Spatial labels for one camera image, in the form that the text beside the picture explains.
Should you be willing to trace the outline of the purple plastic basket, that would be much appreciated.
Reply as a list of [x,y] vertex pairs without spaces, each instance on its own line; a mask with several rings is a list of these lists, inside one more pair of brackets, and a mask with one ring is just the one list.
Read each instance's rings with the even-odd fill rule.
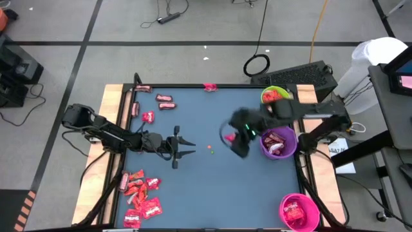
[[[285,139],[285,142],[283,143],[285,147],[283,148],[280,155],[272,155],[268,152],[268,148],[270,146],[265,145],[263,142],[263,139],[265,138],[265,135],[267,133],[276,133]],[[262,153],[270,160],[289,158],[295,153],[296,148],[297,148],[297,137],[295,135],[295,132],[292,128],[288,126],[282,126],[282,127],[272,128],[272,129],[267,130],[261,136],[259,142],[260,142]]]

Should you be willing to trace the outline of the white paper sheet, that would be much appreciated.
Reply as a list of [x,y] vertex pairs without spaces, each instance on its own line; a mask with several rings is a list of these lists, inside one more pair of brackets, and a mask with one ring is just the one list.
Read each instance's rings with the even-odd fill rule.
[[[348,149],[348,143],[344,138],[338,138],[328,145],[330,156],[334,156]],[[356,174],[355,166],[351,162],[335,169],[337,174]]]

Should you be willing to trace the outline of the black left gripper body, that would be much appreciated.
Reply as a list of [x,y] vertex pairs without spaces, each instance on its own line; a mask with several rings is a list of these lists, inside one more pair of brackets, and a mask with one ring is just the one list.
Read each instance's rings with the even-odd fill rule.
[[176,158],[176,154],[178,153],[178,134],[180,132],[180,127],[175,126],[173,135],[166,138],[166,144],[169,146],[169,158],[167,160],[171,161],[172,169],[178,169],[178,159]]

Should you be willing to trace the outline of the orange object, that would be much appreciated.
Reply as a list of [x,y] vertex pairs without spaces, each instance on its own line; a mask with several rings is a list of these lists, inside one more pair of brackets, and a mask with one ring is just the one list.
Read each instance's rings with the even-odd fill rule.
[[8,17],[6,16],[4,10],[0,8],[0,32],[2,32],[8,23]]

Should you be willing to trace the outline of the black mat orange stripes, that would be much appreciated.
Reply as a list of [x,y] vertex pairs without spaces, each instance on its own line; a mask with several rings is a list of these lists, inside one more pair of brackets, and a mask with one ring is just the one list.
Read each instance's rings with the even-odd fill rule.
[[32,190],[0,189],[0,232],[23,232],[35,197]]

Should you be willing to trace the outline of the wooden table board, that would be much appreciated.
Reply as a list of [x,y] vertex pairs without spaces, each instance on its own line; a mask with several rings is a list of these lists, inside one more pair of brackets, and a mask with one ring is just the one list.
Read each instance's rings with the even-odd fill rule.
[[[297,85],[297,98],[299,102],[302,103],[317,103],[314,86],[305,84]],[[311,132],[322,122],[321,119],[304,119],[297,121],[294,123],[294,126],[297,126],[295,131],[298,133]],[[327,156],[330,156],[328,145],[319,144],[317,149]],[[300,156],[300,161],[303,165],[305,177],[310,180],[313,188],[316,188],[319,198],[340,223],[345,223],[345,210],[342,205],[334,172],[335,169],[332,163],[322,153],[317,151],[310,156]]]
[[[117,121],[122,89],[121,84],[106,85],[98,110],[99,115],[113,123]],[[103,155],[102,153],[103,148],[99,142],[92,144],[88,150],[86,164],[90,167],[82,178],[72,224],[78,224],[92,210],[118,168],[119,154]]]

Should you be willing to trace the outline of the pink plastic basket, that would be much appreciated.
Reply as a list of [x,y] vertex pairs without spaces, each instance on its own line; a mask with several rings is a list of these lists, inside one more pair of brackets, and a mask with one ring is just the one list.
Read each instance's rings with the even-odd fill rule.
[[[286,221],[283,208],[289,202],[298,202],[305,212],[305,217],[302,220]],[[313,232],[318,227],[320,222],[320,211],[315,202],[306,195],[300,193],[291,193],[283,197],[279,205],[279,218],[287,225],[289,229],[295,232]]]

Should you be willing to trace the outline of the green plastic basket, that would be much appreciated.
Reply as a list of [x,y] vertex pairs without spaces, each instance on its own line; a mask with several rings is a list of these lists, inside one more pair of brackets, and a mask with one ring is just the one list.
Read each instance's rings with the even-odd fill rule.
[[265,91],[268,91],[268,90],[277,90],[283,96],[283,99],[289,99],[290,98],[289,93],[284,88],[281,88],[281,87],[278,87],[278,86],[269,86],[269,87],[265,88],[261,93],[261,102],[262,103],[263,103],[262,95]]

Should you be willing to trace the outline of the black equipment cart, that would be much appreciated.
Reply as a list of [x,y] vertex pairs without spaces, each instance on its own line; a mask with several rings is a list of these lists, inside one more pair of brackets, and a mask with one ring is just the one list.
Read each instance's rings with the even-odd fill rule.
[[0,35],[0,108],[23,107],[27,85],[37,84],[44,70],[22,47]]

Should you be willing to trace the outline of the black mesh computer tower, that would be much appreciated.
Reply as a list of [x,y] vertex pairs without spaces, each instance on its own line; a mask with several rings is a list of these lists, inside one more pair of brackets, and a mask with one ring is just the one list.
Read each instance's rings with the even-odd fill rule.
[[275,72],[264,73],[251,78],[255,85],[311,84],[319,102],[323,101],[336,87],[333,69],[324,61],[303,64]]

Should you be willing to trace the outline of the black monitor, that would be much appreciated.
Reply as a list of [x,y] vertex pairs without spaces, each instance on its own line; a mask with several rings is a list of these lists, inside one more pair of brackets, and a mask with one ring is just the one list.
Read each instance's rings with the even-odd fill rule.
[[412,97],[412,46],[383,67],[392,93]]

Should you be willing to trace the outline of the grey desk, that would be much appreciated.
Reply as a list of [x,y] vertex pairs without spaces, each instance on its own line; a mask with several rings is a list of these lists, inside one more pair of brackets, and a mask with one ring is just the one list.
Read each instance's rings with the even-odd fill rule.
[[412,231],[412,150],[383,148],[380,151],[385,165],[377,168],[380,178],[388,177],[400,211],[399,219],[392,212],[390,201],[380,190],[384,210],[376,214],[377,220],[398,219],[405,228]]
[[392,93],[380,66],[369,66],[368,71],[394,146],[412,150],[412,97]]

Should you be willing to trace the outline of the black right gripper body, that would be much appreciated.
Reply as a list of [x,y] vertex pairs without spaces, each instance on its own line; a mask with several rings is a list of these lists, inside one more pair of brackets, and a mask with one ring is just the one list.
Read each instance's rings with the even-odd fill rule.
[[257,110],[239,108],[230,118],[230,125],[236,128],[241,140],[248,144],[261,134],[261,116]]

